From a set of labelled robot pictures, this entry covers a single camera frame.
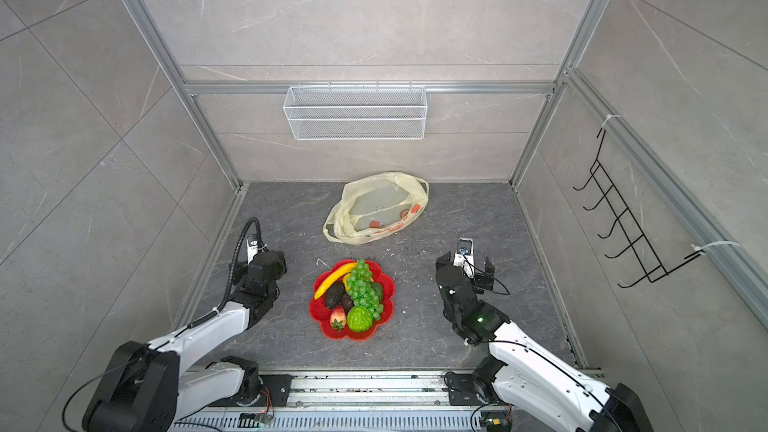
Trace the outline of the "red flower-shaped plate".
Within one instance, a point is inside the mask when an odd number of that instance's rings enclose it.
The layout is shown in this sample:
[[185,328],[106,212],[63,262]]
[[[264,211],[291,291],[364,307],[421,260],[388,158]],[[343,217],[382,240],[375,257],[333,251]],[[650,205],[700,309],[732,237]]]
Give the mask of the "red flower-shaped plate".
[[364,341],[392,317],[395,291],[378,263],[343,260],[315,280],[309,313],[327,338]]

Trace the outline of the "dark fake avocado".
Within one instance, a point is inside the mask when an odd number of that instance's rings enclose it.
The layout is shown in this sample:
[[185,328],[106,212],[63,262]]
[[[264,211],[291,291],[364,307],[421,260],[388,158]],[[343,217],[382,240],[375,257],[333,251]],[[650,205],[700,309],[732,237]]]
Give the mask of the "dark fake avocado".
[[324,293],[323,303],[328,310],[334,310],[341,303],[346,288],[342,281],[334,282]]

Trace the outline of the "yellow fake banana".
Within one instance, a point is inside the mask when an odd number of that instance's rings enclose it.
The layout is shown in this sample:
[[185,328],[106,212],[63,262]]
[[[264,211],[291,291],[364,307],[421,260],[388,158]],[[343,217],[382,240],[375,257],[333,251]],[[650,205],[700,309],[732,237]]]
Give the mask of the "yellow fake banana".
[[350,273],[353,269],[355,269],[358,266],[357,262],[349,262],[346,264],[343,264],[342,266],[338,267],[337,269],[333,270],[324,280],[323,282],[315,289],[314,298],[319,299],[322,297],[325,292],[340,278],[345,276],[347,273]]

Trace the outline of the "red yellow fake apple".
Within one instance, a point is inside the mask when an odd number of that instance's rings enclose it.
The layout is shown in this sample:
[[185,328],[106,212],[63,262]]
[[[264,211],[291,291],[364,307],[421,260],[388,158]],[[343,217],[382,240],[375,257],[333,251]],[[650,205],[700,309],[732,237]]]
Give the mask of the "red yellow fake apple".
[[346,312],[342,306],[336,307],[330,315],[329,324],[334,331],[342,331],[346,326]]

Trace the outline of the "round dark brown fake fruit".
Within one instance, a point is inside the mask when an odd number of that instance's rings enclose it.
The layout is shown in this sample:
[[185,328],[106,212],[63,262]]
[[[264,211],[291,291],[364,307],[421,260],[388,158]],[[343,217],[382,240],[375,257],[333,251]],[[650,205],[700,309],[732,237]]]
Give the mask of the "round dark brown fake fruit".
[[352,298],[348,294],[344,293],[340,297],[339,306],[343,309],[344,313],[347,314],[355,306],[355,304]]

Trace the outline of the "green fake grape bunch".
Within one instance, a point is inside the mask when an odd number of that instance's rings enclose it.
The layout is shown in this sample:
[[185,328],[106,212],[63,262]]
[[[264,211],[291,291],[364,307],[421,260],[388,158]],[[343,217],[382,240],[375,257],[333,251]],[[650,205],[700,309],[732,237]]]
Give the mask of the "green fake grape bunch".
[[360,259],[344,277],[345,289],[355,306],[365,309],[374,320],[384,310],[382,286],[373,280],[373,272],[366,261]]

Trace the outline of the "light green bumpy fake fruit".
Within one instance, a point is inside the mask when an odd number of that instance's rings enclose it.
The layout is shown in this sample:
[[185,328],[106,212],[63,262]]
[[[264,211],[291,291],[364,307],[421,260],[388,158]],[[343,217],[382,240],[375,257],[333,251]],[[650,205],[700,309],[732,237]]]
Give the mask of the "light green bumpy fake fruit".
[[363,306],[354,306],[347,313],[347,327],[353,333],[366,332],[373,324],[373,314]]

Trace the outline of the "cream plastic bag orange prints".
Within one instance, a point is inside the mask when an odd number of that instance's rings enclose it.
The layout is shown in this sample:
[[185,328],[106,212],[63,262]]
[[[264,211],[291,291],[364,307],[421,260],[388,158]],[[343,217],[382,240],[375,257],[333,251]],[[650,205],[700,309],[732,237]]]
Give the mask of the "cream plastic bag orange prints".
[[429,202],[429,183],[402,172],[368,176],[344,185],[322,232],[332,243],[362,245],[388,237],[417,220]]

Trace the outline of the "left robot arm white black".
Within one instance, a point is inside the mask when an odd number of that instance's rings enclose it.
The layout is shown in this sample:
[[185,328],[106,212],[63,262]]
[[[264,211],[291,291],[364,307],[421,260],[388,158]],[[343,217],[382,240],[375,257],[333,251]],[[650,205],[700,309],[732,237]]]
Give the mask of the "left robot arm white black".
[[260,251],[234,272],[238,286],[224,304],[148,343],[121,345],[84,412],[83,429],[166,431],[222,399],[255,403],[264,390],[255,362],[227,356],[200,370],[193,367],[266,315],[286,271],[283,252]]

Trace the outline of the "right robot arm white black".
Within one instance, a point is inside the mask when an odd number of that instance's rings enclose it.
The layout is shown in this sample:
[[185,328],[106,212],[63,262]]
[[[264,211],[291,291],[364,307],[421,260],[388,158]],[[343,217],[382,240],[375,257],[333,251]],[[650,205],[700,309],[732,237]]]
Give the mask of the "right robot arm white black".
[[610,387],[573,368],[480,300],[454,254],[436,259],[435,281],[453,331],[468,345],[488,348],[473,372],[481,401],[520,408],[554,431],[653,429],[632,389]]

